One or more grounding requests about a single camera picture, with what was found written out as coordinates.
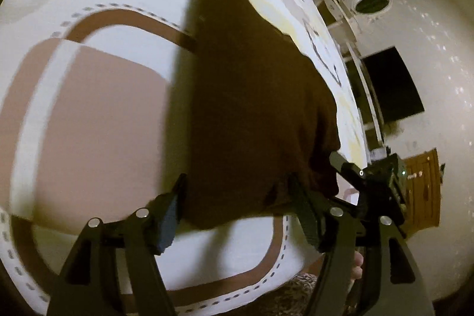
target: brown stripe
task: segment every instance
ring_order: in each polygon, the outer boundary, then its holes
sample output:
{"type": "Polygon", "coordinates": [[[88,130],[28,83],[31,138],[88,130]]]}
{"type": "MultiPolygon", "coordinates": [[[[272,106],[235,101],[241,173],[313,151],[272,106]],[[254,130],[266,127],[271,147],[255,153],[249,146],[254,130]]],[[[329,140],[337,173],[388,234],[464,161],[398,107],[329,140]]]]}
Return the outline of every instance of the brown stripe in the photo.
{"type": "Polygon", "coordinates": [[[10,175],[23,118],[36,84],[59,42],[58,38],[50,38],[28,52],[10,85],[0,112],[0,206],[5,209],[9,207],[10,175]]]}
{"type": "Polygon", "coordinates": [[[196,48],[196,41],[189,35],[139,12],[119,9],[103,10],[86,16],[71,28],[65,39],[82,43],[95,31],[115,25],[132,26],[148,31],[190,52],[194,52],[196,48]]]}
{"type": "MultiPolygon", "coordinates": [[[[213,299],[239,289],[257,284],[275,265],[280,254],[283,242],[283,217],[273,218],[273,237],[268,250],[260,263],[247,272],[228,277],[226,279],[213,281],[206,284],[196,285],[168,291],[168,295],[175,307],[184,307],[207,299],[213,299]]],[[[127,313],[136,313],[137,307],[133,295],[123,295],[123,303],[127,313]]]]}
{"type": "MultiPolygon", "coordinates": [[[[13,244],[27,272],[46,293],[51,294],[57,275],[49,269],[36,248],[32,232],[32,223],[17,216],[11,216],[10,222],[13,244]]],[[[227,277],[226,279],[178,289],[176,291],[168,291],[174,306],[182,307],[190,305],[257,284],[257,282],[270,272],[278,260],[282,242],[283,217],[275,216],[273,218],[272,241],[264,258],[256,267],[247,272],[227,277]]],[[[132,294],[123,295],[122,301],[127,313],[137,312],[132,294]]]]}

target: wooden door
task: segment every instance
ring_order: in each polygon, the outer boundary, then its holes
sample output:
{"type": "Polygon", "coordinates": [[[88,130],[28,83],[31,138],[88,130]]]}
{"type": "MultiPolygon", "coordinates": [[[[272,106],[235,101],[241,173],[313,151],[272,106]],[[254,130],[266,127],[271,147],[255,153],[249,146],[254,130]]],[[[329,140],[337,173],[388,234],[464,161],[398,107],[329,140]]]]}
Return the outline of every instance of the wooden door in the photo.
{"type": "Polygon", "coordinates": [[[403,160],[407,172],[407,209],[404,229],[414,232],[439,225],[441,180],[436,149],[403,160]]]}

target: round window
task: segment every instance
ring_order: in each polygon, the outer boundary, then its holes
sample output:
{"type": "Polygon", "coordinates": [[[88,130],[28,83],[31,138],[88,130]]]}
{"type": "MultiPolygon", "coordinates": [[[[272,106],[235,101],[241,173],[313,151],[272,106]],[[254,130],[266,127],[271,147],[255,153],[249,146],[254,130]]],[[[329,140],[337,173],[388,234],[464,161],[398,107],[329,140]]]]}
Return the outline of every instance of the round window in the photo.
{"type": "Polygon", "coordinates": [[[390,0],[359,0],[355,10],[361,14],[375,14],[382,11],[390,3],[390,0]]]}

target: yellow stain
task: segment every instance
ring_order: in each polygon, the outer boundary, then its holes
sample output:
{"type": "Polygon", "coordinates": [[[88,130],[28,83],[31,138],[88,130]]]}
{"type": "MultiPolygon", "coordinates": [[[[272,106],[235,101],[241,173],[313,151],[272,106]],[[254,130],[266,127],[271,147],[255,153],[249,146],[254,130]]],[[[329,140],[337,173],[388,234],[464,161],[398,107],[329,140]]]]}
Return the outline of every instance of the yellow stain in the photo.
{"type": "Polygon", "coordinates": [[[303,8],[307,16],[309,17],[309,24],[310,26],[318,33],[320,38],[324,41],[324,43],[331,44],[332,37],[329,34],[326,25],[324,24],[322,18],[319,16],[319,12],[315,5],[311,4],[308,5],[306,3],[301,4],[301,0],[295,0],[296,2],[300,3],[300,6],[303,8]]]}
{"type": "Polygon", "coordinates": [[[345,117],[350,118],[349,121],[344,121],[345,134],[349,142],[350,161],[354,162],[358,167],[364,168],[366,165],[366,150],[364,145],[361,143],[357,130],[360,126],[359,120],[352,114],[353,106],[349,103],[346,96],[339,93],[336,97],[337,108],[343,109],[345,117]]]}
{"type": "Polygon", "coordinates": [[[269,21],[273,26],[280,30],[283,34],[289,35],[296,46],[300,47],[298,42],[296,29],[292,22],[282,14],[277,7],[275,7],[269,0],[249,0],[254,9],[262,16],[262,18],[269,21]]]}

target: brown towel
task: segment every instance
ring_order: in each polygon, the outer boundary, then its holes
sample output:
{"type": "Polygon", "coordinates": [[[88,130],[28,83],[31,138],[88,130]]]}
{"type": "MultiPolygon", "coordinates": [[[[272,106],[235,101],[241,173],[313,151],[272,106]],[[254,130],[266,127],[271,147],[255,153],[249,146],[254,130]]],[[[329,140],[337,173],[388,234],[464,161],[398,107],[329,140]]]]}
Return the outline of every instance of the brown towel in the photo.
{"type": "Polygon", "coordinates": [[[185,218],[200,228],[289,202],[285,177],[338,192],[336,103],[291,38],[248,0],[202,0],[185,218]]]}

